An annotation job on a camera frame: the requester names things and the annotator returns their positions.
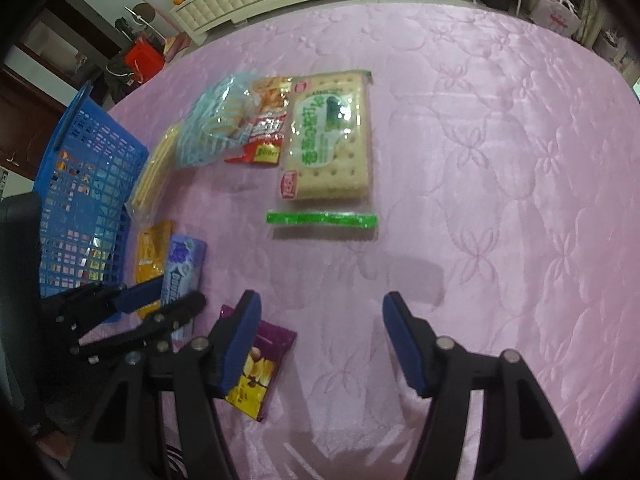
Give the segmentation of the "orange yellow snack pouch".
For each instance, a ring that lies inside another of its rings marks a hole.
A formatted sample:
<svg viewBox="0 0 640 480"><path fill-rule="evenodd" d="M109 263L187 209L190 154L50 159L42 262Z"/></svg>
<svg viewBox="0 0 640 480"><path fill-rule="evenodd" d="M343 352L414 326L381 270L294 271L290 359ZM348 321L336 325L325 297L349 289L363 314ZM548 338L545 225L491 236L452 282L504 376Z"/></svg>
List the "orange yellow snack pouch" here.
<svg viewBox="0 0 640 480"><path fill-rule="evenodd" d="M174 222L164 220L139 233L134 282L142 284L164 274Z"/></svg>

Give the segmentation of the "blue gum pack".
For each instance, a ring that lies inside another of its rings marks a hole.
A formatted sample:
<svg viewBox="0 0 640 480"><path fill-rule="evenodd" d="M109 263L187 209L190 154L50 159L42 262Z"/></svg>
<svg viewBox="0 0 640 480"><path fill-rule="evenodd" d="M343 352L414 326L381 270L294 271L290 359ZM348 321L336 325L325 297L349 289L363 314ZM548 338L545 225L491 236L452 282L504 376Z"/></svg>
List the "blue gum pack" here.
<svg viewBox="0 0 640 480"><path fill-rule="evenodd" d="M160 291L162 309L189 292L200 289L206 250L204 240L180 234L171 235Z"/></svg>

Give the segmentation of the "clear wafer cracker pack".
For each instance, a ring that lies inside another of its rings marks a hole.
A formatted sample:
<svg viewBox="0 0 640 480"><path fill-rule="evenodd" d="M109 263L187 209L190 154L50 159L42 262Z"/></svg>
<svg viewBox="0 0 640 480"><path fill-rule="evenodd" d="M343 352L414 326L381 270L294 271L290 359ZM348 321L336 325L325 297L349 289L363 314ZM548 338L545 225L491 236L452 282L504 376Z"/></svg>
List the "clear wafer cracker pack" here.
<svg viewBox="0 0 640 480"><path fill-rule="evenodd" d="M176 149L181 125L169 127L146 160L126 205L137 226L150 226L156 215L167 180L176 166Z"/></svg>

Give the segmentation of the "purple chip packet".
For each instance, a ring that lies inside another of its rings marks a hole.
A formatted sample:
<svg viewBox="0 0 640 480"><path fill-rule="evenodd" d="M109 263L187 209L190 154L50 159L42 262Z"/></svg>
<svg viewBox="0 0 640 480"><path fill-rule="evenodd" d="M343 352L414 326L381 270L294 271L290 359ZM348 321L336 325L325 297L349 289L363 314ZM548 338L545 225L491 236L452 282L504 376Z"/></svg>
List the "purple chip packet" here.
<svg viewBox="0 0 640 480"><path fill-rule="evenodd" d="M296 339L294 330L260 321L242 374L224 400L249 418L262 422L266 418L280 368Z"/></svg>

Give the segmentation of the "light blue clear snack bag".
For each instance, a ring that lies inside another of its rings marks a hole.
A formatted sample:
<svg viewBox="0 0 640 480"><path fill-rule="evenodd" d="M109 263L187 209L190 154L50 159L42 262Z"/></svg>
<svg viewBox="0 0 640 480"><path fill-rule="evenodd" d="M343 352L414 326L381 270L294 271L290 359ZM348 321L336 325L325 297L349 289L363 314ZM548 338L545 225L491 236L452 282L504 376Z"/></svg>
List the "light blue clear snack bag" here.
<svg viewBox="0 0 640 480"><path fill-rule="evenodd" d="M209 86L182 121L176 167L218 162L247 144L260 97L252 89L256 77L234 74Z"/></svg>

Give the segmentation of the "red peanut snack bag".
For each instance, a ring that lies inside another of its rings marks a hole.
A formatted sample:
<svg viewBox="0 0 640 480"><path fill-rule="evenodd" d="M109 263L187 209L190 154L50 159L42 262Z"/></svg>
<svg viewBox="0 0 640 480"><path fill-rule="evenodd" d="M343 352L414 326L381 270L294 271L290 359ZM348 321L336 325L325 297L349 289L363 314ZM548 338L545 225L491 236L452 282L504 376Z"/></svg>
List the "red peanut snack bag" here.
<svg viewBox="0 0 640 480"><path fill-rule="evenodd" d="M242 151L227 157L227 164L279 165L292 81L292 77L275 76L257 78L250 84L250 93L258 99L258 111L250 116L248 140Z"/></svg>

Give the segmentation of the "green cracker pack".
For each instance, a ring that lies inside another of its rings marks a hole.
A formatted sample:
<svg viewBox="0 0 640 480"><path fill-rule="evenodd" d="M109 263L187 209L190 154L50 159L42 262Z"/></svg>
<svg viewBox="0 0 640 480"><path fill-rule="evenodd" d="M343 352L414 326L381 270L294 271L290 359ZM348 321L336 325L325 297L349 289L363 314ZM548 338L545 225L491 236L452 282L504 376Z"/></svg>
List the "green cracker pack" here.
<svg viewBox="0 0 640 480"><path fill-rule="evenodd" d="M374 230L367 70L292 80L272 226Z"/></svg>

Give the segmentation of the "blue plastic basket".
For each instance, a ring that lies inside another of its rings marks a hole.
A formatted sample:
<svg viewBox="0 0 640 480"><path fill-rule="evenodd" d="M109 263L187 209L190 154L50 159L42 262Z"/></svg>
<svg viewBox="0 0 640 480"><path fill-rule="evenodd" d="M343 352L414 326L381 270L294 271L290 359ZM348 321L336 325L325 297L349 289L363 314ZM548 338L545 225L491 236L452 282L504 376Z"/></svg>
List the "blue plastic basket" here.
<svg viewBox="0 0 640 480"><path fill-rule="evenodd" d="M126 203L149 151L90 98L91 90L84 84L66 108L35 178L45 297L122 281L130 228Z"/></svg>

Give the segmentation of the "dark backpack on floor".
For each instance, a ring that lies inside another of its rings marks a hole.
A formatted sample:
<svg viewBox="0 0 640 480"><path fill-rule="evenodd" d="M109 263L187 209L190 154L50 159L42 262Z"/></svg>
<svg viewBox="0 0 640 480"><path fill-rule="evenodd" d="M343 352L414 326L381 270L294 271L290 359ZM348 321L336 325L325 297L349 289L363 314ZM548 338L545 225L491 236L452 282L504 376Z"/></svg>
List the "dark backpack on floor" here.
<svg viewBox="0 0 640 480"><path fill-rule="evenodd" d="M122 52L106 63L104 78L108 93L115 103L119 103L139 87L134 71L126 64L125 55Z"/></svg>

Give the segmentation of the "red shopping bag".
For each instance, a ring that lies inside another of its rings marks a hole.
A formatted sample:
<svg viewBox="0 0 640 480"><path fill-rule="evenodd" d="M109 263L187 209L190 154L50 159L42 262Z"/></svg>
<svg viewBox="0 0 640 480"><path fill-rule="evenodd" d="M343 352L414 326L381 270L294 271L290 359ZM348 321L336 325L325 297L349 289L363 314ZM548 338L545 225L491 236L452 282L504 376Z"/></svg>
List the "red shopping bag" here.
<svg viewBox="0 0 640 480"><path fill-rule="evenodd" d="M164 58L149 41L138 38L124 56L125 64L134 73L134 80L144 84L158 74L165 66Z"/></svg>

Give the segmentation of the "pink quilted tablecloth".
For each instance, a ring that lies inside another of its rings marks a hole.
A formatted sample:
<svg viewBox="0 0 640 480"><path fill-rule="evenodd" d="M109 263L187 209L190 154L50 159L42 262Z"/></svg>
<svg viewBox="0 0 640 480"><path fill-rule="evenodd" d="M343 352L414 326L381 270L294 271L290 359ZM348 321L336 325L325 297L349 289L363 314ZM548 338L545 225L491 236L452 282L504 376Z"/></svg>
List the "pink quilted tablecloth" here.
<svg viewBox="0 0 640 480"><path fill-rule="evenodd" d="M218 406L243 479L400 479L428 404L382 323L397 290L465 348L518 350L582 466L639 391L639 103L597 55L463 6L289 13L200 47L112 109L146 145L225 76L367 70L373 233L276 232L275 169L176 174L160 214L208 246L209 331L262 296L298 337L263 422Z"/></svg>

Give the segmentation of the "pink tote bag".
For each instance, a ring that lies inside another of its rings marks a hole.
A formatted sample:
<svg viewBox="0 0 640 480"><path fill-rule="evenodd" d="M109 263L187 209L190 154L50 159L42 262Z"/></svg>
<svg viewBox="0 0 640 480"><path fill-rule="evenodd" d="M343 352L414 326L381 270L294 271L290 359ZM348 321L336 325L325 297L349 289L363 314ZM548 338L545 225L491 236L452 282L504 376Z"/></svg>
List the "pink tote bag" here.
<svg viewBox="0 0 640 480"><path fill-rule="evenodd" d="M535 25L566 38L573 36L580 26L577 8L570 0L538 0L529 18Z"/></svg>

